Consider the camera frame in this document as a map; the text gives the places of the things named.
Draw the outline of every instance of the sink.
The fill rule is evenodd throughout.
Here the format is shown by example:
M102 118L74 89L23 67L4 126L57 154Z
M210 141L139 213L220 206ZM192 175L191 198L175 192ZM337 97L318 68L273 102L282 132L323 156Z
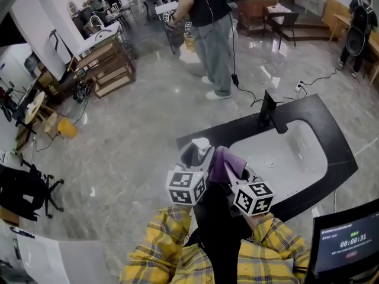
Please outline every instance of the sink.
M230 146L257 176L272 186L273 204L316 183L327 171L324 150L311 126L295 120L287 123L287 127L285 134L272 129Z

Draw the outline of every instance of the marble floor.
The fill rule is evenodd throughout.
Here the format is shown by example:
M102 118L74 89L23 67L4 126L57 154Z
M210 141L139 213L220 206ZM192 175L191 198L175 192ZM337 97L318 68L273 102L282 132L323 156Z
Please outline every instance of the marble floor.
M252 97L233 86L231 99L208 101L211 88L186 71L173 56L164 34L146 32L154 27L137 23L141 36L134 46L140 49L137 80L105 98L92 97L77 123L79 135L55 139L44 151L34 153L32 145L25 158L46 173L63 178L65 184L53 195L65 208L53 211L52 220L21 221L36 234L58 240L99 240L115 281L128 255L143 239L147 222L157 208L169 205L165 190L167 171L176 158L175 139L183 135L256 113L260 103L250 108ZM240 87L263 98L265 88L295 98L299 80L310 83L329 76L336 66L341 47L325 41L283 41L278 38L241 34L236 42L236 63ZM329 108L343 131L359 166L347 182L313 209L287 223L310 242L313 214L329 214L378 198L379 196L379 94L368 81L353 80L350 68L330 79L309 86ZM84 104L67 100L61 109L76 120ZM37 138L37 149L49 145Z

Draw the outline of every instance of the pink towel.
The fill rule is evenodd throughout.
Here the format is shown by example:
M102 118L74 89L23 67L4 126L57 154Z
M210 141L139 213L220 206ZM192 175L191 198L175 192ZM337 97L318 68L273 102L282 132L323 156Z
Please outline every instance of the pink towel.
M237 178L241 179L242 172L245 169L247 162L239 156L233 154L227 147L219 146L216 149L216 160L210 175L210 180L212 182L229 182L229 177L224 166L225 161L228 162L230 167L233 169Z

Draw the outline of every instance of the computer screen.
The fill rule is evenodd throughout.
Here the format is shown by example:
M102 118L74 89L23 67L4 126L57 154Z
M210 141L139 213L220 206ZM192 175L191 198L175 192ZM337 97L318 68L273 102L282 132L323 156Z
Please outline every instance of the computer screen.
M320 231L314 271L325 272L362 260L379 251L379 212Z

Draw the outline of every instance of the yellow plaid shirt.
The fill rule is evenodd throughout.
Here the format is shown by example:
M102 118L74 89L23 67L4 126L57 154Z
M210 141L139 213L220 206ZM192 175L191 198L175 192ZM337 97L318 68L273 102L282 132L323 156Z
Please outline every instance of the yellow plaid shirt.
M211 261L194 244L183 247L190 216L170 206L160 210L147 226L144 242L130 255L130 263L120 275L122 283L214 283ZM304 238L294 235L271 213L263 217L253 232L254 243L241 241L238 255L238 283L298 283L304 273L293 273L284 260L305 270L310 249Z

